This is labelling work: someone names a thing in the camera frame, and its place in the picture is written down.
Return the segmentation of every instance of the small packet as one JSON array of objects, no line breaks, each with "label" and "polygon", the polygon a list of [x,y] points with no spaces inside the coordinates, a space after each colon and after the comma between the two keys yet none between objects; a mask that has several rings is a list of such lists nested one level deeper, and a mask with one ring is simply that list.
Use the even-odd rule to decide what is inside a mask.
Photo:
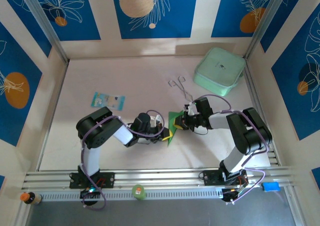
[{"label": "small packet", "polygon": [[125,104],[125,99],[125,96],[114,96],[105,93],[95,92],[91,103],[91,107],[108,107],[111,110],[122,111]]}]

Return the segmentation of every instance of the orange bottle cap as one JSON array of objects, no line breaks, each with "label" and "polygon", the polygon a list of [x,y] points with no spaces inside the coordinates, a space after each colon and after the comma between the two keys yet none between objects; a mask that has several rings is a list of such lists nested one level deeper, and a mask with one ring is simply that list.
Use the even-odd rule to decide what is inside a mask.
[{"label": "orange bottle cap", "polygon": [[21,201],[27,201],[28,199],[30,199],[30,195],[27,192],[24,192],[23,194],[21,194],[20,196],[20,200]]}]

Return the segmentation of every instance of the white floor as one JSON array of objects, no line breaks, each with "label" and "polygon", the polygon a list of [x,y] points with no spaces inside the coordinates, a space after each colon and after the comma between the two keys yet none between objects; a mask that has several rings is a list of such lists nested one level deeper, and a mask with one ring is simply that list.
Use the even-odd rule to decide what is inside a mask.
[{"label": "white floor", "polygon": [[[81,144],[77,122],[97,110],[91,107],[95,92],[125,96],[123,111],[113,111],[126,123],[133,122],[141,112],[160,111],[168,123],[168,112],[179,112],[185,100],[169,80],[184,76],[185,89],[196,99],[210,92],[193,83],[200,56],[158,56],[71,60],[56,107],[40,165],[41,171],[75,170],[80,162]],[[233,109],[252,107],[249,91],[242,78],[226,97]],[[226,109],[220,99],[209,98],[213,111]],[[126,148],[115,138],[101,150],[101,169],[177,169],[218,167],[233,149],[234,142],[227,129],[210,130],[207,135],[177,130],[171,144],[136,144]],[[257,155],[248,166],[270,166],[268,156]]]}]

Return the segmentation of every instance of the mint green box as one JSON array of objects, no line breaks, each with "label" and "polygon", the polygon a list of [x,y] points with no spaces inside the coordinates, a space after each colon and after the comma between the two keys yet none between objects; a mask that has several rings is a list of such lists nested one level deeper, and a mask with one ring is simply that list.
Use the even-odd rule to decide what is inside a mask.
[{"label": "mint green box", "polygon": [[246,61],[222,48],[212,48],[194,70],[193,81],[216,95],[225,96],[242,76]]}]

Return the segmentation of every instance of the gray floor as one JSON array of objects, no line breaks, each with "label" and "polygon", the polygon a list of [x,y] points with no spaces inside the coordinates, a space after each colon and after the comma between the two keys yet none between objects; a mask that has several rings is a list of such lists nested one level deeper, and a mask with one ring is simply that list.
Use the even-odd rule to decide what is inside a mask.
[{"label": "gray floor", "polygon": [[109,201],[103,211],[80,202],[33,206],[27,226],[292,226],[285,192],[255,188],[235,205],[220,199]]}]

